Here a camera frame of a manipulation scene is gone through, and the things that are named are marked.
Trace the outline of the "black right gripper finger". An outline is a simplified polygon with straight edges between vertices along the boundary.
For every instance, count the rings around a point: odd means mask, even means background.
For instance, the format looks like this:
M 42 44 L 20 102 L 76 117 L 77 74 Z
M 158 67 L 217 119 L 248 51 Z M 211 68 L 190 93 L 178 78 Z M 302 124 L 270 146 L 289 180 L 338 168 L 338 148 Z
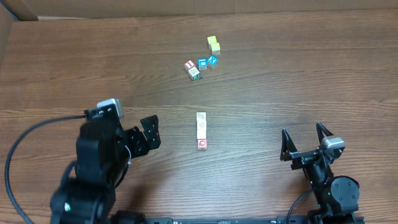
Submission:
M 316 124 L 317 134 L 319 139 L 323 139 L 324 137 L 332 136 L 333 133 L 330 132 L 321 122 Z
M 281 146 L 281 157 L 292 157 L 293 154 L 298 153 L 297 148 L 286 129 L 282 130 L 282 146 Z

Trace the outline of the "red M letter block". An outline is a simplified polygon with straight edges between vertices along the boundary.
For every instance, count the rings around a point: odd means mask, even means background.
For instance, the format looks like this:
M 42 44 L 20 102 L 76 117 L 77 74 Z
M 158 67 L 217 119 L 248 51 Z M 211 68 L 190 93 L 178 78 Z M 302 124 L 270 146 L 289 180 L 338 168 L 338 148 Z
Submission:
M 206 130 L 207 123 L 206 120 L 197 121 L 197 130 Z

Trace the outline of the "blue-sided picture block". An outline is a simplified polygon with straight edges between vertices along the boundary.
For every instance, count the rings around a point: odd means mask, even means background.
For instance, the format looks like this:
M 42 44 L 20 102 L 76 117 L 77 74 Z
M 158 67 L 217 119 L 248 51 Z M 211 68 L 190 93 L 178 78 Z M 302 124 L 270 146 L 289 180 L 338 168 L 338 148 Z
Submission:
M 197 112 L 197 121 L 206 121 L 206 113 Z

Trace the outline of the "cow picture number 2 block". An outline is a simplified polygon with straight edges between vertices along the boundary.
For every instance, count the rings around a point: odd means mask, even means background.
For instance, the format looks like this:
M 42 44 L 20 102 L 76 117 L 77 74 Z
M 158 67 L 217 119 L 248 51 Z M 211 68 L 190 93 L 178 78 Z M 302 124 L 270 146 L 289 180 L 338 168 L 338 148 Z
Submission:
M 205 129 L 197 130 L 197 139 L 206 139 L 206 130 Z

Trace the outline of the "red Q wooden block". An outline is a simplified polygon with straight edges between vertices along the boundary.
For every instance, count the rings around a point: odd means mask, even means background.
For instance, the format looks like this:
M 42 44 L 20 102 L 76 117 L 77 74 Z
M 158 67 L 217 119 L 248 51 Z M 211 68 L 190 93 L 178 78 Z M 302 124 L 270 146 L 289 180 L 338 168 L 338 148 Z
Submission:
M 198 150 L 207 150 L 208 148 L 208 140 L 207 139 L 199 139 L 197 142 Z

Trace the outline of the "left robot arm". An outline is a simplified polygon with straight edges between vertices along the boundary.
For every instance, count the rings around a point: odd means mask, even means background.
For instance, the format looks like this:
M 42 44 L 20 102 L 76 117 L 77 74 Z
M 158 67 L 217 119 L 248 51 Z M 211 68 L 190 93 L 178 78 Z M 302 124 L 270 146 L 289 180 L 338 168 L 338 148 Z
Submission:
M 66 169 L 50 201 L 51 223 L 146 223 L 142 213 L 110 211 L 116 187 L 123 181 L 129 162 L 159 148 L 159 119 L 141 120 L 139 128 L 124 130 L 118 119 L 93 119 L 80 128 L 77 159 Z

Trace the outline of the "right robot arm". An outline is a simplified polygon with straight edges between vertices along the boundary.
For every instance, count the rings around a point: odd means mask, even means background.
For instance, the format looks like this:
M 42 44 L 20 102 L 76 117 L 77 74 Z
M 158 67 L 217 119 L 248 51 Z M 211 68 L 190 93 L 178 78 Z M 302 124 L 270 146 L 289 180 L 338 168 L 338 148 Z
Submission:
M 319 146 L 312 151 L 299 152 L 286 129 L 283 129 L 280 160 L 291 161 L 291 169 L 303 170 L 311 189 L 301 195 L 290 207 L 283 223 L 364 223 L 363 217 L 356 217 L 358 211 L 359 182 L 346 175 L 335 176 L 330 165 L 338 159 L 345 142 L 330 132 L 321 122 L 316 124 Z M 292 215 L 296 205 L 306 196 L 314 194 L 318 209 L 306 216 Z

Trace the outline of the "green-sided picture block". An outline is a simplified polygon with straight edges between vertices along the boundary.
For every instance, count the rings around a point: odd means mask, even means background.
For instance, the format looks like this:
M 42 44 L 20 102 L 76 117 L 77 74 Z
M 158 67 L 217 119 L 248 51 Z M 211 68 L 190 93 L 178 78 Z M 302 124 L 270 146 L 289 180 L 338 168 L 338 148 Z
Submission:
M 192 67 L 188 70 L 188 74 L 192 80 L 197 80 L 201 78 L 200 71 L 196 67 Z

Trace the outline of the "red I letter block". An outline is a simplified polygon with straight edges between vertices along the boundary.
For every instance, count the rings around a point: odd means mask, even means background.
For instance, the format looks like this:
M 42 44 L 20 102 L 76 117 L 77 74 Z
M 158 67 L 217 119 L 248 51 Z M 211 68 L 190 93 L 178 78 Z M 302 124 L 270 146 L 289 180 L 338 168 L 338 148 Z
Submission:
M 189 71 L 190 69 L 196 67 L 195 63 L 192 60 L 188 60 L 184 63 L 184 69 Z

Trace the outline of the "blue G letter block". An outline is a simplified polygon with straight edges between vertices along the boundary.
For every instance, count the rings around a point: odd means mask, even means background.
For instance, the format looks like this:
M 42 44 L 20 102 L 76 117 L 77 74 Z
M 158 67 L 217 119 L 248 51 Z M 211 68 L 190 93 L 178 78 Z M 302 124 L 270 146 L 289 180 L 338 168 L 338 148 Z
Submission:
M 199 58 L 197 64 L 199 70 L 206 70 L 208 68 L 208 60 L 206 58 Z

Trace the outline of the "blue X letter block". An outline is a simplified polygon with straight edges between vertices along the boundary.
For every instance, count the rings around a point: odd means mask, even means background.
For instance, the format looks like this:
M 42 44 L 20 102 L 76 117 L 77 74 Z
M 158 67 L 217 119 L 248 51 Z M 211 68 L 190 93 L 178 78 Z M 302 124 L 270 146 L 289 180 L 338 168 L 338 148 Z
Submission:
M 207 66 L 211 69 L 214 69 L 218 63 L 218 58 L 214 55 L 211 55 L 207 60 Z

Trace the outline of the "yellow block near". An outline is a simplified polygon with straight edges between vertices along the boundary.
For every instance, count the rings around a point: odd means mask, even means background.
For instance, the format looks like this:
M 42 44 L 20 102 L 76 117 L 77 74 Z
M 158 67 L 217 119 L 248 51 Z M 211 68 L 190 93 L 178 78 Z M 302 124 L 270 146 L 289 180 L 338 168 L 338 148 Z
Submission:
M 212 43 L 210 45 L 211 53 L 213 55 L 219 55 L 221 53 L 221 47 L 218 42 Z

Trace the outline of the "yellow block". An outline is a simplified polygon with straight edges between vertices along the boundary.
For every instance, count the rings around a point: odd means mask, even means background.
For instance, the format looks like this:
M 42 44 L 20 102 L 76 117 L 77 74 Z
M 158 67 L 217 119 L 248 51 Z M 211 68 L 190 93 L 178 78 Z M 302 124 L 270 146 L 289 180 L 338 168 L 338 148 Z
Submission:
M 212 43 L 210 45 L 211 53 L 213 55 L 219 55 L 221 53 L 221 47 L 218 42 Z
M 207 41 L 208 41 L 208 45 L 209 45 L 209 46 L 210 46 L 211 44 L 217 43 L 216 36 L 213 35 L 213 36 L 207 37 Z

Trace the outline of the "yellow block far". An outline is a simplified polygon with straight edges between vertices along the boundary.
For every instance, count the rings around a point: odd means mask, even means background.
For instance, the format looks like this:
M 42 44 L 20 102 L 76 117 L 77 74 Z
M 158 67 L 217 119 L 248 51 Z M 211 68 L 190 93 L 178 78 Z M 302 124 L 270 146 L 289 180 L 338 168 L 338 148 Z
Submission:
M 208 45 L 209 45 L 209 46 L 210 46 L 211 44 L 217 43 L 216 36 L 213 35 L 213 36 L 207 37 L 207 41 L 208 41 Z

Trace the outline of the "cardboard box edge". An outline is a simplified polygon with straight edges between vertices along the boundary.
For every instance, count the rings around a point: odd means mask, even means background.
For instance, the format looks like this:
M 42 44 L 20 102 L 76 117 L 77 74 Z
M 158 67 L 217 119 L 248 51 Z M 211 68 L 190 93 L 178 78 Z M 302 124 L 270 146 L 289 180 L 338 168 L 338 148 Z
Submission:
M 139 17 L 396 8 L 397 0 L 9 0 L 22 21 L 47 17 Z

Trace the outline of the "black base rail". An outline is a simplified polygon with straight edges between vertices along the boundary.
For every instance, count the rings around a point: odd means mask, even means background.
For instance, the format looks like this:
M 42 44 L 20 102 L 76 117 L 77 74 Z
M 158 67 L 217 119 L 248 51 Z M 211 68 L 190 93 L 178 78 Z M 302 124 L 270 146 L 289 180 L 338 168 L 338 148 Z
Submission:
M 286 216 L 275 218 L 240 218 L 240 219 L 173 219 L 173 218 L 146 218 L 148 224 L 310 224 L 306 216 L 292 216 L 287 222 Z

